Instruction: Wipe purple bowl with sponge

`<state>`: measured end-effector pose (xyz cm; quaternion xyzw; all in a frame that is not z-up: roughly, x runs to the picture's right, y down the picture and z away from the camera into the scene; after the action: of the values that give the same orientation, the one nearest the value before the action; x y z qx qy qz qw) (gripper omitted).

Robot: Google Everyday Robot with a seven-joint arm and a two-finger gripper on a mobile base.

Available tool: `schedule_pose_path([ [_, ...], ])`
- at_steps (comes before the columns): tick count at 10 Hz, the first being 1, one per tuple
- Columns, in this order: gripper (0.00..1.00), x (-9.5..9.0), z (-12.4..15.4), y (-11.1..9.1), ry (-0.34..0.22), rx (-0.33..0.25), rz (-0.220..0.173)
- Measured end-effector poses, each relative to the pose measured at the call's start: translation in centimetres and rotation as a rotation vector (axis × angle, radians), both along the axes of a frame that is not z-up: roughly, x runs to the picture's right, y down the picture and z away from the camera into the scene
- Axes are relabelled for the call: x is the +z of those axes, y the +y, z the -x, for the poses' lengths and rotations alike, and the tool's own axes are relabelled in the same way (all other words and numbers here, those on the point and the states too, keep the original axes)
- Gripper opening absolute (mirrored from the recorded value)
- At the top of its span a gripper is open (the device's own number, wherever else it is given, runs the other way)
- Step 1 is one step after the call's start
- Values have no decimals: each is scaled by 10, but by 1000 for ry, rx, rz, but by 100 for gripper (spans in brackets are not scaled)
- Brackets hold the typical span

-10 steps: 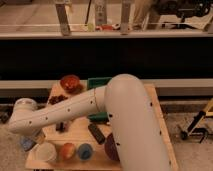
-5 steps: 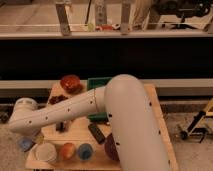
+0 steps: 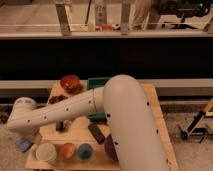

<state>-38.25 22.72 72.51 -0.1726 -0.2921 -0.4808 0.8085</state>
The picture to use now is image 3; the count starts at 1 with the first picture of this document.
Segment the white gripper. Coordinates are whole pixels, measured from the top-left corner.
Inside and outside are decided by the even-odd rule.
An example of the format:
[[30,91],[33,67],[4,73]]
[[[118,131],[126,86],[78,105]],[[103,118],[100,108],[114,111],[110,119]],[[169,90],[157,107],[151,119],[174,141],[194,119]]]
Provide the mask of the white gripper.
[[57,159],[56,147],[51,143],[42,143],[36,148],[35,157],[42,162],[55,163]]

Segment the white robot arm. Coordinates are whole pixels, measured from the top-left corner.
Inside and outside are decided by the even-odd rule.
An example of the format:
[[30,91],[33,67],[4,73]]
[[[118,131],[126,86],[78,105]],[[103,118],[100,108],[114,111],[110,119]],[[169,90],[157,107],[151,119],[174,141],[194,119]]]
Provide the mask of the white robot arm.
[[31,98],[19,98],[7,128],[31,134],[47,124],[99,112],[106,115],[121,171],[170,171],[151,104],[141,84],[129,75],[116,75],[102,87],[43,108]]

